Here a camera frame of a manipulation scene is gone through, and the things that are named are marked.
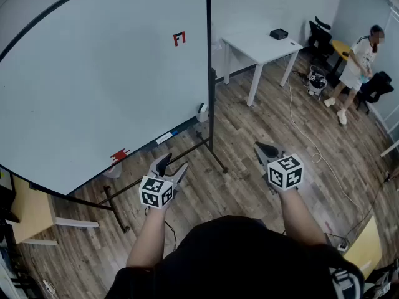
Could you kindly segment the clear plastic cup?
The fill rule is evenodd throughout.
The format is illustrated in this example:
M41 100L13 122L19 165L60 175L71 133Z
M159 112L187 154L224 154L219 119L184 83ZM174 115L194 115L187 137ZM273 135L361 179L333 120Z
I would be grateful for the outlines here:
M103 176L110 179L118 179L122 174L122 164L114 164L111 168L102 173Z

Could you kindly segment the yellow round table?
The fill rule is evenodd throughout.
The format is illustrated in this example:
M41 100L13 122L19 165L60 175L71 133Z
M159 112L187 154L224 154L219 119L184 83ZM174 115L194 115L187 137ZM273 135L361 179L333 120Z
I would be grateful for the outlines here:
M339 83L337 70L343 61L347 61L350 52L350 47L339 40L332 40L327 50L328 50L327 53L328 57L335 53L337 53L339 56L334 67L330 70L329 73L326 74L326 80L328 81L328 83L331 85L332 88L335 88Z

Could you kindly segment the person's black shirt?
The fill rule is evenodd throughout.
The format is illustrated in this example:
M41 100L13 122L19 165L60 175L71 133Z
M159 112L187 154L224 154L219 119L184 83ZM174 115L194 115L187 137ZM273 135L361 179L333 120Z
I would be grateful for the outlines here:
M243 216L197 225L152 268L118 271L105 299L362 299L364 277L330 245Z

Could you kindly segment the light wooden desk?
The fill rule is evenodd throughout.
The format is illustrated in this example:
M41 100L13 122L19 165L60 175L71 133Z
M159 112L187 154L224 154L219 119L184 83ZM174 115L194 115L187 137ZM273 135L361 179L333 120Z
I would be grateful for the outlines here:
M16 193L11 212L18 222L9 221L16 244L49 245L58 244L56 240L36 239L35 236L55 226L98 228L95 221L80 221L57 217L54 212L52 196L29 187L29 183L13 175L11 177Z

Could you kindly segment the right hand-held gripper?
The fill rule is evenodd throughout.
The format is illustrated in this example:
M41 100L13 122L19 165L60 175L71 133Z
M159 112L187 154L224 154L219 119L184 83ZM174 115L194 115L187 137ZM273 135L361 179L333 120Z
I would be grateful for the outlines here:
M267 172L267 183L273 189L286 191L297 188L304 178L304 164L297 154L285 156L269 163L269 158L277 158L279 150L275 146L255 142L254 151L259 164Z

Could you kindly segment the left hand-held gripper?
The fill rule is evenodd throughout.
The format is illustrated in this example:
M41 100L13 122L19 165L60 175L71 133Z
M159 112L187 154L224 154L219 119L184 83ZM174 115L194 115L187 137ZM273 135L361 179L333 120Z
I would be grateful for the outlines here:
M148 174L142 178L139 187L142 205L155 209L164 209L175 197L177 187L184 178L188 162L182 164L171 176L166 175L166 167L172 154L164 154L150 165Z

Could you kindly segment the black office chair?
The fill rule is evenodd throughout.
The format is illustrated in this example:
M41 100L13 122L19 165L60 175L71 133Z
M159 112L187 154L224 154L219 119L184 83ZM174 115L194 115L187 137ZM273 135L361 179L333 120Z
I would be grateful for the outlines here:
M367 83L364 83L357 93L357 107L359 110L361 104L367 108L366 114L370 113L367 103L377 103L380 97L394 91L391 85L392 79L384 71L377 72Z
M334 53L334 48L330 43L331 25L322 22L317 16L314 21L309 21L310 36L308 43L312 52L312 62L318 59L324 66L327 65L328 58Z

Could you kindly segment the yellow wooden desk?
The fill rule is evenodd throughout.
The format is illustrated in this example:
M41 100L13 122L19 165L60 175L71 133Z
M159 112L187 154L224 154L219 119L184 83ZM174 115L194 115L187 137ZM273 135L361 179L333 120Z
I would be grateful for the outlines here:
M382 258L382 248L375 217L372 216L344 259L356 265L367 279Z

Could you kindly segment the large white whiteboard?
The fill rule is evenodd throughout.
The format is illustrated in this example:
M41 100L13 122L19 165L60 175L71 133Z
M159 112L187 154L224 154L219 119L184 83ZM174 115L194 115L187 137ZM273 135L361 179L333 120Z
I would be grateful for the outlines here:
M61 0L0 55L0 166L69 194L208 102L210 0Z

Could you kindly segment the person's left forearm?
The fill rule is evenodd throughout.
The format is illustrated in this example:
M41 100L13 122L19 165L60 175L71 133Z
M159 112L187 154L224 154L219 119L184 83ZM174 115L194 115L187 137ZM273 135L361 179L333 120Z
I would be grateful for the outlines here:
M126 267L153 268L162 260L165 246L165 219L168 208L150 208L130 251Z

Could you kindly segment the white table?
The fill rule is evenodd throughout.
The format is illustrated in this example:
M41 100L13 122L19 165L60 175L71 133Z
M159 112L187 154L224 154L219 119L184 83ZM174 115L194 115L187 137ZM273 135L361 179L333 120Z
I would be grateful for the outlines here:
M227 85L230 78L230 65L233 49L250 58L255 64L255 72L252 79L251 88L249 91L247 106L252 106L256 91L261 78L263 66L269 62L290 56L289 63L281 79L280 86L284 87L289 74L294 66L296 58L300 50L303 49L299 43L287 37L281 40L276 40L269 34L262 32L242 32L232 34L230 36L222 37L224 42L224 67L223 77L224 83Z

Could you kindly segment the person's right forearm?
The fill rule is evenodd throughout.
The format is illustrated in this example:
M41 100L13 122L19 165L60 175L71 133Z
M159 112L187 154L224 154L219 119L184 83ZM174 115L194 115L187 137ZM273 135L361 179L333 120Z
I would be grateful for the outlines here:
M326 244L327 239L296 189L278 191L287 236L305 245Z

